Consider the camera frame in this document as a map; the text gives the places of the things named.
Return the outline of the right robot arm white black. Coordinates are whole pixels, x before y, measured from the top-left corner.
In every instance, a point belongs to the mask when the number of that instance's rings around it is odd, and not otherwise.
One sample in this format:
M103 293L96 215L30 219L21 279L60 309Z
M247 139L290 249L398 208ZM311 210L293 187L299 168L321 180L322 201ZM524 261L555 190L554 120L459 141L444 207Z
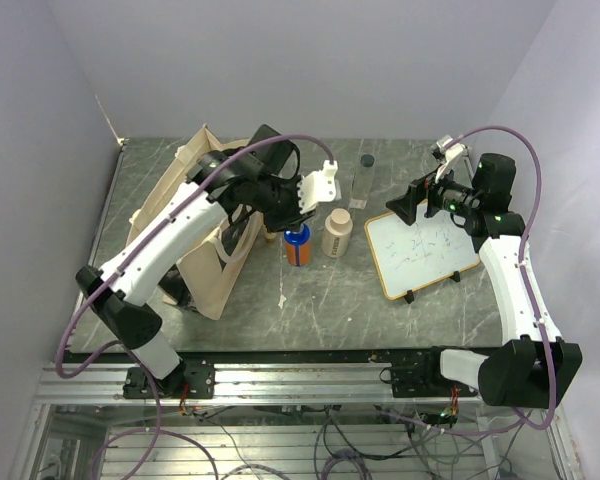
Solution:
M456 382L475 389L486 404L519 409L554 409L582 364L578 344L564 340L553 323L535 280L522 216L510 210L515 161L501 154L481 156L469 186L454 179L459 148L435 150L436 170L410 183L387 207L407 225L447 212L461 219L491 280L501 319L501 347L488 355L445 348L420 373L430 394L445 394Z

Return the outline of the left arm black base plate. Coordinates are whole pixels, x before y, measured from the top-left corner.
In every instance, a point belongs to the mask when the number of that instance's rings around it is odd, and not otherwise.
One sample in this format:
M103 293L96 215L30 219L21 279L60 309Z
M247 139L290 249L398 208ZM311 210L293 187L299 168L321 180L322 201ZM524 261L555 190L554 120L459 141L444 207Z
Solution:
M182 362L165 379L155 378L154 382L161 398L211 399L214 395L215 373L211 365ZM152 398L149 378L140 366L130 368L123 385L123 398Z

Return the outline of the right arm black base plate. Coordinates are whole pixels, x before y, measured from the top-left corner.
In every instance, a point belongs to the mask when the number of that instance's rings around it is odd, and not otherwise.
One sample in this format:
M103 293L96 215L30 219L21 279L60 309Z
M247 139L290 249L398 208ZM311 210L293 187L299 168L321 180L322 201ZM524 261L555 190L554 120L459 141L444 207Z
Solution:
M438 347L407 349L390 361L388 381L395 398L450 397L454 382L440 370Z

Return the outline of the cream canvas tote bag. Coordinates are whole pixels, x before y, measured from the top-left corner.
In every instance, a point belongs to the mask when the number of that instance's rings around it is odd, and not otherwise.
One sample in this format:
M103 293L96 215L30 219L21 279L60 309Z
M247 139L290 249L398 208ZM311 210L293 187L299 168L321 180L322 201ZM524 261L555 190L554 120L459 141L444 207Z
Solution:
M167 206L188 170L204 154L212 150L237 149L246 144L245 139L223 143L206 126L202 126L186 144L177 149L166 172L157 181L141 208L129 219L131 227L126 242L135 240ZM211 320L221 318L229 295L263 227L262 215L259 213L250 215L240 223L238 217L246 211L241 206L230 221L218 221L215 228L181 257L163 277L165 284L171 280L175 282L173 288L166 285L161 287L173 304L192 309Z

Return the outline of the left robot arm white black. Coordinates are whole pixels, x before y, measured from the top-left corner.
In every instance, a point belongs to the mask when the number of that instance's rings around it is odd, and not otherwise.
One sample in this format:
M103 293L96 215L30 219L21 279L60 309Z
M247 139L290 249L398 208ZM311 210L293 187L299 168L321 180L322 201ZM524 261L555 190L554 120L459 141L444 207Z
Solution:
M188 251L222 222L256 213L271 232L298 230L315 212L306 200L306 177L280 172L298 152L299 134L281 135L262 126L258 137L238 149L211 151L185 175L171 205L138 238L101 267L83 266L76 281L86 310L113 333L148 372L148 384L162 397L183 387L185 362L162 332L162 318L148 300L159 282Z

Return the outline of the orange pump bottle blue collar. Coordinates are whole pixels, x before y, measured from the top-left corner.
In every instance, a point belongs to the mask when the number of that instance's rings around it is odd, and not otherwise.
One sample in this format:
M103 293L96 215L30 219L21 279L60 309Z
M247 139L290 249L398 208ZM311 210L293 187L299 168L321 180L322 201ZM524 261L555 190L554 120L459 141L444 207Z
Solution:
M308 225L301 224L297 230L284 232L287 260L290 265L301 267L310 262L311 231Z

